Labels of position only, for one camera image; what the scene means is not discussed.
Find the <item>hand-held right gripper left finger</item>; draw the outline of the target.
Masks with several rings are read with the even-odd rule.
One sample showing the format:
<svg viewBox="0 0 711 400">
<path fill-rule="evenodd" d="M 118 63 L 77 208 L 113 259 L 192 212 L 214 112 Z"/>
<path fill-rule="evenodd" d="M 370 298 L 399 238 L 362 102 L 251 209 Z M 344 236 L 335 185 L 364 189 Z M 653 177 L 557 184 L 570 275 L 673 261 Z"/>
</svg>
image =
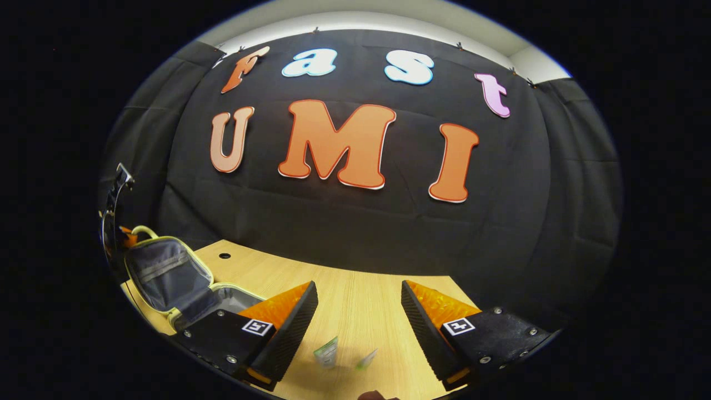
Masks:
<svg viewBox="0 0 711 400">
<path fill-rule="evenodd" d="M 232 379 L 273 391 L 288 370 L 318 306 L 309 281 L 243 311 L 213 307 L 176 331 L 183 349 Z"/>
</svg>

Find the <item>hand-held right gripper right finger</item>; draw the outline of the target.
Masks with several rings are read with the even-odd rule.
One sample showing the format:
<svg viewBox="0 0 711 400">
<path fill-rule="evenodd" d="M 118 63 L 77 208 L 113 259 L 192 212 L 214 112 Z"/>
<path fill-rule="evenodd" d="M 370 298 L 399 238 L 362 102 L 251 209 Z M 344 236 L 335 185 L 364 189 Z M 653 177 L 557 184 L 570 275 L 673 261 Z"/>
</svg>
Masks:
<svg viewBox="0 0 711 400">
<path fill-rule="evenodd" d="M 444 389 L 490 382 L 556 338 L 502 307 L 482 310 L 410 279 L 402 281 L 401 305 Z"/>
</svg>

